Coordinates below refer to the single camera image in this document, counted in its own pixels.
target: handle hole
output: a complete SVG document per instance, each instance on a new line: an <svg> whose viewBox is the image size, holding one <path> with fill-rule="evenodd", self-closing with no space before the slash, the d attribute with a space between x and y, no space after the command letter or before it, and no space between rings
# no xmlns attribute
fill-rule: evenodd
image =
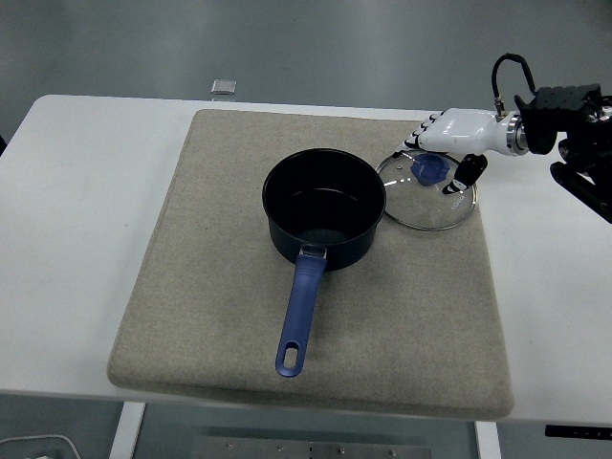
<svg viewBox="0 0 612 459"><path fill-rule="evenodd" d="M290 342L287 344L287 348L285 349L285 359L283 360L283 365L287 369L295 368L297 365L297 344L294 342Z"/></svg>

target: saucepan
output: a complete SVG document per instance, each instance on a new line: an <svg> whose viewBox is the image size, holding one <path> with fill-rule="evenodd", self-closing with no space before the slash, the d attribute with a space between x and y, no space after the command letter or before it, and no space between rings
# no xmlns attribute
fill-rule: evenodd
<svg viewBox="0 0 612 459"><path fill-rule="evenodd" d="M275 362L281 376L302 371L323 273L346 268L367 253L385 202L376 170L345 151L297 152L266 178L263 205L270 236L276 249L295 263Z"/></svg>

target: gray mat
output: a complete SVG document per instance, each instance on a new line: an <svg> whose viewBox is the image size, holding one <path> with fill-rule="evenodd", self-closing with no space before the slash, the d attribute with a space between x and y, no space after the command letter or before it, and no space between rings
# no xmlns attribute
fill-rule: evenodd
<svg viewBox="0 0 612 459"><path fill-rule="evenodd" d="M383 218L323 276L306 363L274 358L294 266L261 204L268 172L331 147L372 165L415 123L202 110L191 124L108 364L110 381L215 400L471 419L513 398L480 214L421 232Z"/></svg>

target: blue handle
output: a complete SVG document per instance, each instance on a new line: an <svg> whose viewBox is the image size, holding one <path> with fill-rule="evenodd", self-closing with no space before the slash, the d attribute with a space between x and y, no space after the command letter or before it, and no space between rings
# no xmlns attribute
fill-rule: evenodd
<svg viewBox="0 0 612 459"><path fill-rule="evenodd" d="M325 265L327 260L324 257L308 254L298 255L295 261L294 285L276 353L276 371L286 378L299 375L304 366L318 284L325 271ZM289 349L295 349L293 352L296 352L295 365L291 367L285 366Z"/></svg>

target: pot lid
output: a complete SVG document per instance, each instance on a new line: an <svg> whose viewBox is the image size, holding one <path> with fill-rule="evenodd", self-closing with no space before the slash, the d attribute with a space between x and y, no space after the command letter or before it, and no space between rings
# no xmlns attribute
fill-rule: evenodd
<svg viewBox="0 0 612 459"><path fill-rule="evenodd" d="M376 168L386 189L384 213L416 230L447 230L476 207L476 185L453 194L442 190L459 162L449 155L411 149L388 157Z"/></svg>

